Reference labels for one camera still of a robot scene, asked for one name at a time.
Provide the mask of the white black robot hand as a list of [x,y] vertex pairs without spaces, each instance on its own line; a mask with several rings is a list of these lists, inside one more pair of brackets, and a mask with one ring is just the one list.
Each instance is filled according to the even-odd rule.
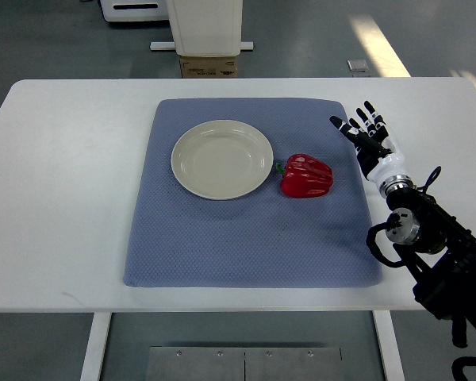
[[330,122],[355,146],[363,176],[379,186],[390,177],[406,174],[405,157],[382,115],[368,101],[363,107],[356,110],[360,121],[331,116]]

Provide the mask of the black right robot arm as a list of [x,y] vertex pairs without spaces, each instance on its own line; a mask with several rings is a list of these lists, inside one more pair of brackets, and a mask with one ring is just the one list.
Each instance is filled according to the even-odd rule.
[[435,168],[422,187],[398,176],[386,187],[390,215],[369,229],[367,247],[380,263],[406,267],[416,284],[415,300],[439,320],[452,323],[451,339],[467,346],[467,327],[476,329],[476,238],[428,194]]

